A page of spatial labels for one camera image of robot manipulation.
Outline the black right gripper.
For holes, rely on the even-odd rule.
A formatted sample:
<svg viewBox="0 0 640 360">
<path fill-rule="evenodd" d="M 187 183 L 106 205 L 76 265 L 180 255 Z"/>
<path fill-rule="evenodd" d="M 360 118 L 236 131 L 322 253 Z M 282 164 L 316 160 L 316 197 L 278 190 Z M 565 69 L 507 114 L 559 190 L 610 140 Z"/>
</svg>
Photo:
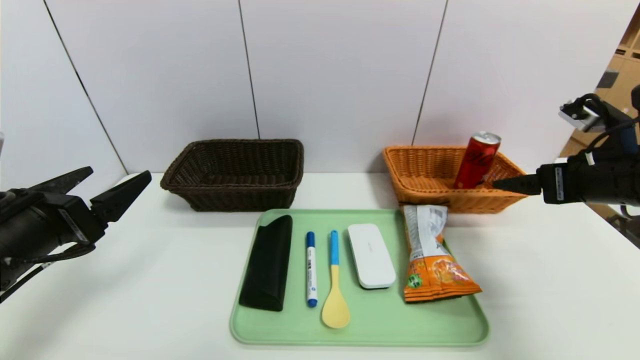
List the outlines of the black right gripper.
<svg viewBox="0 0 640 360">
<path fill-rule="evenodd" d="M 544 164 L 536 174 L 501 178 L 494 189 L 526 196 L 542 193 L 547 204 L 617 202 L 617 161 L 590 161 L 587 157 L 569 157 L 566 162 Z"/>
</svg>

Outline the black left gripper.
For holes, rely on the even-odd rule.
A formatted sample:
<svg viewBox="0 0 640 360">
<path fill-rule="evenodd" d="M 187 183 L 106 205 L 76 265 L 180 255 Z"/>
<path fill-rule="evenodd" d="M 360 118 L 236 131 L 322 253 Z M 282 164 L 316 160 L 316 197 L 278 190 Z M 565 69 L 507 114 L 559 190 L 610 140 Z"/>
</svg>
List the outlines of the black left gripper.
<svg viewBox="0 0 640 360">
<path fill-rule="evenodd" d="M 1 261 L 58 262 L 93 251 L 109 223 L 121 219 L 153 179 L 146 170 L 90 199 L 68 193 L 94 173 L 91 166 L 1 196 Z"/>
</svg>

